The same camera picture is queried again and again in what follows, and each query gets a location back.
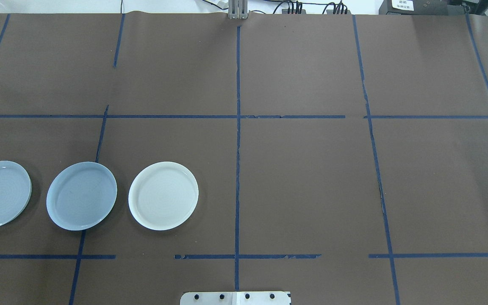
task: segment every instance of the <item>plate rim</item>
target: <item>plate rim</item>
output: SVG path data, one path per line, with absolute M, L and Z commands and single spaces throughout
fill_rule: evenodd
M 15 220 L 20 214 L 22 214 L 22 212 L 25 210 L 25 207 L 28 206 L 28 203 L 29 203 L 29 199 L 31 199 L 31 192 L 33 190 L 33 187 L 32 187 L 32 184 L 31 184 L 31 177 L 29 176 L 29 173 L 27 172 L 27 170 L 25 170 L 25 168 L 21 165 L 21 164 L 18 164 L 14 161 L 10 161 L 10 160 L 0 160 L 0 164 L 12 164 L 12 166 L 15 166 L 22 174 L 22 177 L 25 177 L 27 178 L 27 181 L 29 182 L 29 185 L 28 185 L 28 188 L 29 188 L 29 195 L 27 197 L 27 199 L 25 200 L 25 202 L 23 203 L 23 205 L 21 204 L 20 205 L 20 210 L 17 211 L 16 213 L 13 213 L 14 216 L 6 221 L 6 222 L 3 222 L 2 224 L 0 224 L 0 227 L 1 226 L 4 226 L 5 224 L 8 224 L 9 222 L 11 222 L 12 220 Z
M 64 173 L 66 170 L 70 170 L 70 168 L 73 168 L 74 166 L 79 166 L 80 164 L 87 164 L 87 165 L 92 166 L 92 167 L 101 168 L 103 171 L 108 172 L 110 174 L 111 182 L 112 181 L 114 182 L 114 190 L 116 191 L 116 193 L 114 194 L 114 202 L 111 203 L 110 209 L 108 209 L 107 213 L 103 214 L 103 216 L 97 222 L 93 222 L 91 224 L 87 224 L 87 225 L 82 226 L 80 228 L 76 228 L 75 226 L 65 226 L 64 224 L 57 222 L 55 220 L 55 217 L 57 220 L 59 220 L 59 218 L 57 216 L 58 213 L 56 213 L 55 207 L 53 207 L 53 205 L 51 204 L 52 201 L 49 201 L 48 197 L 52 193 L 55 192 L 56 186 L 54 185 L 54 182 L 56 182 L 56 180 L 61 176 L 61 174 Z M 46 193 L 46 209 L 48 212 L 48 216 L 50 217 L 52 222 L 54 224 L 56 224 L 58 227 L 60 227 L 62 229 L 66 229 L 66 230 L 73 230 L 73 231 L 87 230 L 87 229 L 92 228 L 95 225 L 99 224 L 99 222 L 102 222 L 110 214 L 110 212 L 114 208 L 114 204 L 116 203 L 117 197 L 118 197 L 118 183 L 116 182 L 116 178 L 114 177 L 114 174 L 106 166 L 104 166 L 103 164 L 100 164 L 98 162 L 91 162 L 91 161 L 78 162 L 78 163 L 71 164 L 70 166 L 64 168 L 64 170 L 59 172 L 58 175 L 52 180 L 52 183 L 50 183 L 50 187 L 48 187 L 48 191 Z
M 133 197 L 133 195 L 135 193 L 138 194 L 138 186 L 137 186 L 137 183 L 138 183 L 138 179 L 140 178 L 143 178 L 144 175 L 146 175 L 146 171 L 148 169 L 150 169 L 151 167 L 153 166 L 162 166 L 164 164 L 171 164 L 173 166 L 176 166 L 176 167 L 180 167 L 182 169 L 184 169 L 187 173 L 189 173 L 191 175 L 191 177 L 193 178 L 192 181 L 193 181 L 193 185 L 195 187 L 195 190 L 197 191 L 197 199 L 194 200 L 194 204 L 193 204 L 193 207 L 190 209 L 190 211 L 186 214 L 186 216 L 184 216 L 182 218 L 182 221 L 179 222 L 178 224 L 175 224 L 173 226 L 155 226 L 153 225 L 151 222 L 141 222 L 139 219 L 137 219 L 138 216 L 141 215 L 141 213 L 138 212 L 137 210 L 137 202 L 134 202 L 134 200 L 131 199 L 131 197 Z M 145 227 L 145 228 L 148 228 L 150 230 L 171 230 L 173 228 L 176 228 L 178 226 L 180 226 L 181 224 L 183 224 L 184 222 L 186 222 L 186 220 L 188 220 L 191 215 L 193 214 L 193 212 L 195 212 L 195 209 L 197 208 L 197 204 L 198 204 L 198 201 L 199 201 L 199 187 L 198 187 L 198 183 L 197 183 L 197 178 L 195 177 L 195 175 L 191 172 L 191 170 L 189 170 L 186 166 L 182 165 L 182 164 L 179 164 L 177 162 L 172 162 L 172 161 L 161 161 L 161 162 L 156 162 L 154 164 L 151 164 L 149 166 L 146 166 L 145 168 L 143 168 L 141 170 L 141 172 L 139 172 L 137 174 L 137 176 L 135 177 L 135 179 L 133 179 L 133 182 L 131 183 L 131 186 L 129 188 L 129 195 L 128 195 L 128 206 L 129 206 L 129 210 L 131 212 L 131 215 L 133 216 L 133 218 L 139 223 L 141 224 L 141 226 Z

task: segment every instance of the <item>wire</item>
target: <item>wire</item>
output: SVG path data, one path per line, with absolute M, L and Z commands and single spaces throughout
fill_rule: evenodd
M 210 2 L 210 1 L 207 1 L 207 0 L 201 0 L 201 1 L 202 1 L 202 2 L 206 2 L 206 3 L 208 3 L 208 4 L 212 4 L 213 6 L 215 6 L 215 7 L 219 8 L 220 10 L 228 10 L 228 9 L 229 9 L 229 8 L 223 8 L 223 7 L 221 7 L 221 6 L 219 6 L 219 5 L 215 4 L 215 3 L 212 3 L 212 2 Z
M 329 3 L 329 4 L 327 4 L 327 5 L 325 6 L 325 8 L 323 9 L 323 12 L 321 13 L 322 15 L 323 15 L 323 14 L 325 14 L 325 12 L 327 11 L 327 8 L 328 8 L 328 7 L 329 7 L 331 4 L 332 4 L 333 6 L 335 6 L 335 9 L 336 9 L 336 3 L 331 2 L 331 3 Z
M 273 14 L 276 14 L 276 11 L 277 11 L 277 8 L 279 8 L 282 4 L 284 3 L 287 3 L 287 13 L 289 13 L 289 4 L 291 4 L 291 6 L 293 6 L 293 2 L 289 1 L 289 0 L 285 0 L 285 1 L 279 1 L 279 4 L 276 6 L 276 8 L 274 9 L 274 12 L 272 12 Z
M 266 2 L 286 2 L 286 1 L 281 1 L 281 0 L 263 0 Z M 301 2 L 302 4 L 311 4 L 313 6 L 326 6 L 326 3 L 308 3 L 308 2 Z

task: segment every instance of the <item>label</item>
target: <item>label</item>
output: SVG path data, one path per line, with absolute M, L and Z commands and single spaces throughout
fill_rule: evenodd
M 413 11 L 413 1 L 412 0 L 391 0 L 393 8 L 398 8 L 399 10 Z

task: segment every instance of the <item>cable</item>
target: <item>cable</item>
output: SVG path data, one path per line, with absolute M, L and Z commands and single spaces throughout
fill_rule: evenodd
M 293 2 L 289 1 L 289 0 L 285 0 L 285 1 L 279 1 L 279 4 L 276 6 L 276 8 L 274 9 L 274 12 L 272 12 L 273 14 L 276 14 L 276 11 L 277 11 L 277 8 L 279 8 L 282 4 L 284 3 L 287 3 L 287 12 L 289 13 L 289 4 L 291 4 L 291 6 L 293 6 Z
M 336 3 L 331 2 L 331 3 L 329 3 L 329 4 L 327 4 L 327 5 L 325 6 L 325 8 L 323 9 L 323 12 L 321 13 L 322 15 L 323 15 L 323 14 L 325 14 L 325 12 L 327 11 L 327 8 L 328 8 L 328 7 L 329 7 L 331 4 L 332 4 L 333 6 L 335 6 L 335 8 L 334 8 L 334 9 L 336 10 Z
M 282 1 L 282 0 L 263 0 L 263 1 L 266 1 L 266 2 L 286 2 L 286 1 Z M 326 6 L 327 4 L 326 3 L 308 3 L 308 2 L 301 2 L 302 4 L 311 4 L 313 6 Z
M 207 0 L 201 0 L 201 1 L 202 1 L 202 2 L 206 2 L 206 3 L 208 3 L 208 4 L 212 4 L 213 6 L 215 6 L 215 7 L 219 8 L 220 10 L 228 10 L 228 9 L 229 9 L 229 8 L 223 8 L 223 7 L 221 7 L 221 6 L 219 6 L 219 5 L 215 4 L 215 3 L 212 3 L 212 2 L 210 2 L 210 1 L 207 1 Z

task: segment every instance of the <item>metal mount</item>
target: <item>metal mount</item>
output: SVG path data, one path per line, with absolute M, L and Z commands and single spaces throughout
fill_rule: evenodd
M 229 0 L 229 19 L 248 19 L 248 0 Z
M 284 291 L 184 293 L 180 305 L 291 305 Z

